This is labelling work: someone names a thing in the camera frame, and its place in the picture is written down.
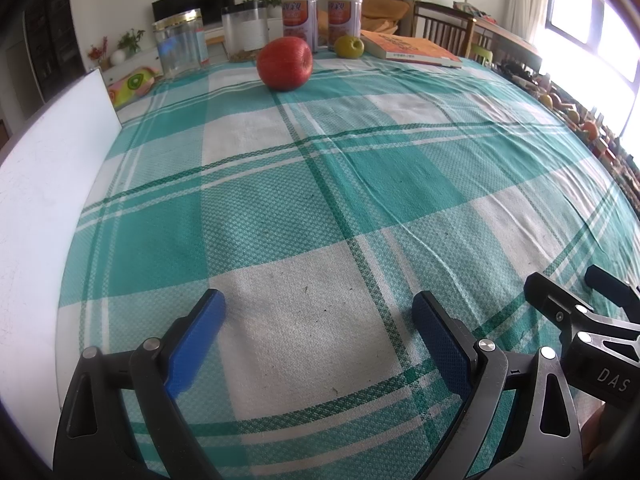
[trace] black tv screen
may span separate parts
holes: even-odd
[[[154,20],[162,20],[180,12],[191,9],[200,9],[202,23],[219,23],[222,21],[220,10],[235,4],[235,0],[158,0],[152,3]]]

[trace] white vase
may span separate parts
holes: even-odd
[[[270,18],[282,18],[282,6],[272,6],[267,7],[267,15]]]
[[[126,59],[127,59],[127,53],[121,48],[119,48],[113,54],[111,54],[111,57],[109,58],[113,66],[119,65],[120,63],[124,63],[124,60]]]

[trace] gold jar lid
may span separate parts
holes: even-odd
[[[174,27],[175,25],[189,23],[201,18],[202,14],[200,13],[200,9],[187,10],[186,12],[180,12],[179,14],[158,20],[152,25],[152,28],[154,32],[158,32],[159,30],[165,30],[167,27]]]

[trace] black bookshelf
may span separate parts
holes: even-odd
[[[33,0],[24,11],[33,71],[44,101],[84,75],[69,0]]]

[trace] book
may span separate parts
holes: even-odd
[[[381,32],[362,30],[360,39],[364,50],[380,59],[408,61],[459,68],[462,62],[446,48],[424,38],[406,38]]]

